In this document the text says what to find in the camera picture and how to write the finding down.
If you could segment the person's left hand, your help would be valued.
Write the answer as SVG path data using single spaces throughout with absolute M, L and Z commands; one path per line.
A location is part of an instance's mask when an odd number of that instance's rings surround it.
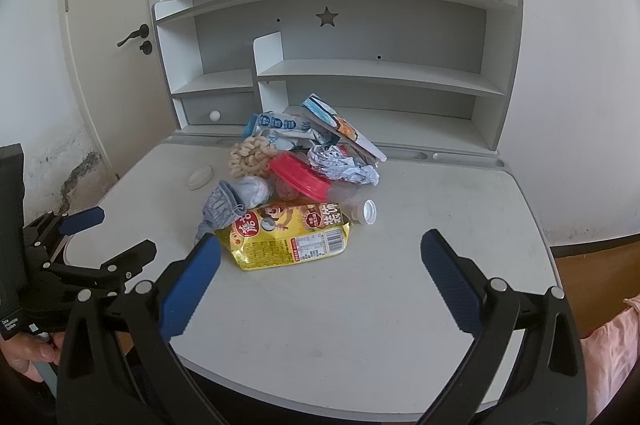
M 64 343 L 64 332 L 53 333 L 51 342 L 40 337 L 18 333 L 7 341 L 1 339 L 1 351 L 4 359 L 13 370 L 23 374 L 36 383 L 44 379 L 36 369 L 36 363 L 58 365 Z

